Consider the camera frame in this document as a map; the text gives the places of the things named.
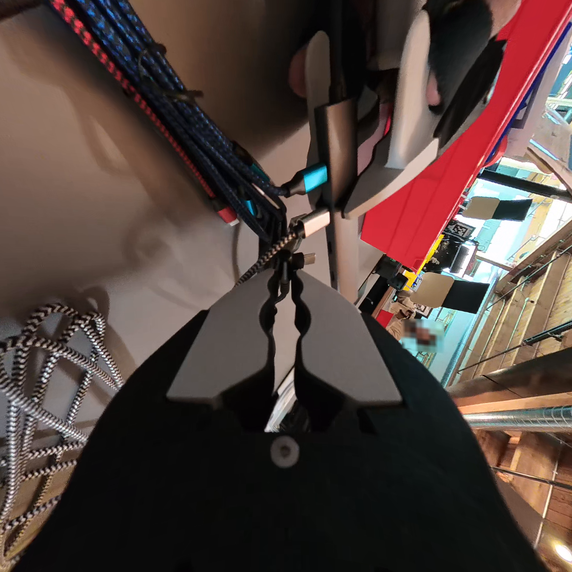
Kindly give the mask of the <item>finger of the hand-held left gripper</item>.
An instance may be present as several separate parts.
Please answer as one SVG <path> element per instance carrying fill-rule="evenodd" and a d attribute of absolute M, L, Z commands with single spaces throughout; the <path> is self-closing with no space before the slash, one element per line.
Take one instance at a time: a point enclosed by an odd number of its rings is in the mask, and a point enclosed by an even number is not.
<path fill-rule="evenodd" d="M 433 136 L 438 116 L 427 105 L 430 20 L 419 11 L 404 40 L 397 76 L 391 130 L 375 147 L 372 161 L 358 177 L 343 217 L 358 218 L 409 184 L 438 155 Z"/>
<path fill-rule="evenodd" d="M 304 61 L 304 78 L 310 129 L 310 146 L 306 167 L 310 168 L 319 161 L 315 111 L 317 108 L 329 103 L 329 89 L 331 85 L 329 38 L 323 30 L 319 30 L 307 45 Z"/>

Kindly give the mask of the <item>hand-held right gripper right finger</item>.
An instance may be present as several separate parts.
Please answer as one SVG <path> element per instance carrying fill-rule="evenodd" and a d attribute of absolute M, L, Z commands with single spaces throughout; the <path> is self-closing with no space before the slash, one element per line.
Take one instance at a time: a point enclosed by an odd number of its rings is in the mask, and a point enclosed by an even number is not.
<path fill-rule="evenodd" d="M 354 304 L 303 270 L 292 277 L 304 372 L 359 405 L 398 406 L 400 395 Z"/>

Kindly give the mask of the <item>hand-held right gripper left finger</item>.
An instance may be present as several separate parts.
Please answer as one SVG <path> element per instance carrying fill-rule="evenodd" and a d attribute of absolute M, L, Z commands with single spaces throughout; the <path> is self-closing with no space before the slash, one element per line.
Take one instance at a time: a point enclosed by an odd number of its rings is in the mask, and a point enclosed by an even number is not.
<path fill-rule="evenodd" d="M 215 405 L 223 398 L 261 407 L 275 384 L 275 276 L 262 271 L 208 311 L 177 371 L 171 402 Z"/>

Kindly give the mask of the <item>grey USB hub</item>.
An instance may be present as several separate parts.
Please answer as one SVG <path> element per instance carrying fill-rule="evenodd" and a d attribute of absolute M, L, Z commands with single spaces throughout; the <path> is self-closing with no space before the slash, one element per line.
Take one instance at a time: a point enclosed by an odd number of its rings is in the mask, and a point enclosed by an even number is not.
<path fill-rule="evenodd" d="M 357 180 L 357 106 L 354 98 L 315 109 L 319 161 L 327 167 L 321 202 L 330 212 L 325 227 L 332 288 L 350 303 L 358 299 L 358 220 L 344 214 Z"/>

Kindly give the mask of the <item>light grey desk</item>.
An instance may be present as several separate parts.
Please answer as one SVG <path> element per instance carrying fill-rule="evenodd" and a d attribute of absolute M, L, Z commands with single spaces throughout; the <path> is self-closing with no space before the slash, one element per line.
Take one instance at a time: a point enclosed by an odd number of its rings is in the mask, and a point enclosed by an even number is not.
<path fill-rule="evenodd" d="M 206 109 L 276 180 L 303 165 L 286 60 L 315 1 L 134 1 Z M 237 230 L 48 6 L 1 22 L 1 340 L 98 312 L 129 376 L 232 287 Z"/>

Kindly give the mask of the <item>person's left hand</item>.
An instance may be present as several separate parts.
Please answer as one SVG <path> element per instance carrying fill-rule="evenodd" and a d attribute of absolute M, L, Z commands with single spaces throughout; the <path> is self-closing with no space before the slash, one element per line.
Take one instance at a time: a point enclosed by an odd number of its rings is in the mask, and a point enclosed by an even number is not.
<path fill-rule="evenodd" d="M 306 43 L 293 55 L 288 69 L 288 85 L 291 91 L 299 98 L 307 98 L 305 82 L 305 60 L 308 44 Z"/>

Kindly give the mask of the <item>red plastic bin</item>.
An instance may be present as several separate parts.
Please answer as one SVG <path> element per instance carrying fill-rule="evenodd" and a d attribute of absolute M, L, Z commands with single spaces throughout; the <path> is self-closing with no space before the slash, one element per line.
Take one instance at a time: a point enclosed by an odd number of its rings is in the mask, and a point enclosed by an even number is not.
<path fill-rule="evenodd" d="M 420 267 L 570 21 L 571 1 L 521 2 L 498 34 L 506 44 L 489 104 L 437 161 L 366 213 L 363 243 L 407 268 Z"/>

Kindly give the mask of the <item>beige black panel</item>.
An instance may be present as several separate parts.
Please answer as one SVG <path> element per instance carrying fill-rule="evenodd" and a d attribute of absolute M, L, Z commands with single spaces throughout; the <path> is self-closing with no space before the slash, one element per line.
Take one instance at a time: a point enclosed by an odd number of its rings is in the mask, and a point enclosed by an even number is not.
<path fill-rule="evenodd" d="M 411 302 L 428 308 L 447 308 L 478 313 L 490 284 L 471 282 L 438 273 L 425 273 L 418 289 L 410 295 Z"/>
<path fill-rule="evenodd" d="M 476 196 L 470 199 L 461 213 L 476 220 L 500 220 L 522 222 L 526 219 L 533 201 L 531 199 L 500 200 L 497 197 Z"/>

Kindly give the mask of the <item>slim silver spiral duct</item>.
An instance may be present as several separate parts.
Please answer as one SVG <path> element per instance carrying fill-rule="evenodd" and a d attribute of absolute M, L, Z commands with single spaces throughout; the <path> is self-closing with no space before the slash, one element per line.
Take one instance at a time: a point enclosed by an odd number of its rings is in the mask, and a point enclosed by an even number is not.
<path fill-rule="evenodd" d="M 463 415 L 476 430 L 571 433 L 571 405 Z"/>

